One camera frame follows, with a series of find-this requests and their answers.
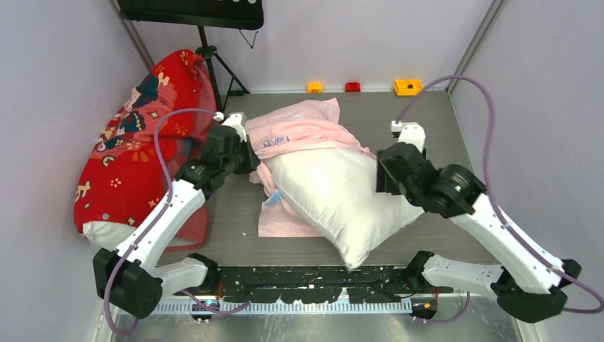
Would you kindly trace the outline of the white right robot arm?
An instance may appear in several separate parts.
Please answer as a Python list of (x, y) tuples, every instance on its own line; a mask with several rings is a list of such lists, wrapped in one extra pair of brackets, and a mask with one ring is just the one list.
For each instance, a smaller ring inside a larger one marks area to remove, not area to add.
[(377, 154), (377, 192), (402, 195), (426, 212), (450, 220), (498, 261), (478, 265), (419, 251), (403, 272), (416, 292), (450, 287), (478, 294), (526, 323), (559, 315), (568, 280), (548, 270), (523, 246), (493, 210), (484, 183), (461, 165), (437, 169), (416, 146), (397, 142)]

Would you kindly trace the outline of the pink pillowcase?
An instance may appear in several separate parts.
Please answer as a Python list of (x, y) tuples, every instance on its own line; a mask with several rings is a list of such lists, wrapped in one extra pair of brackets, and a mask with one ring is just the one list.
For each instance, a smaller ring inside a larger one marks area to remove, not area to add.
[(352, 133), (338, 123), (340, 106), (336, 98), (304, 100), (248, 120), (245, 130), (260, 165), (249, 175), (261, 184), (268, 199), (261, 205), (258, 235), (265, 238), (320, 237), (281, 199), (266, 160), (290, 152), (321, 148), (344, 148), (374, 158)]

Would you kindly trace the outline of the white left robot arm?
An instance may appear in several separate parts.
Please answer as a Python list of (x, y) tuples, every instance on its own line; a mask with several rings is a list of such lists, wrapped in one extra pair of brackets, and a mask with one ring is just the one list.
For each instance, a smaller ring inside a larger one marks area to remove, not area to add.
[(219, 283), (215, 261), (192, 253), (173, 264), (157, 263), (182, 225), (228, 175), (249, 174), (258, 165), (243, 125), (226, 121), (213, 127), (201, 158), (181, 167), (143, 223), (114, 250), (102, 248), (93, 257), (98, 296), (143, 319), (161, 299), (182, 290), (194, 288), (202, 295), (212, 294)]

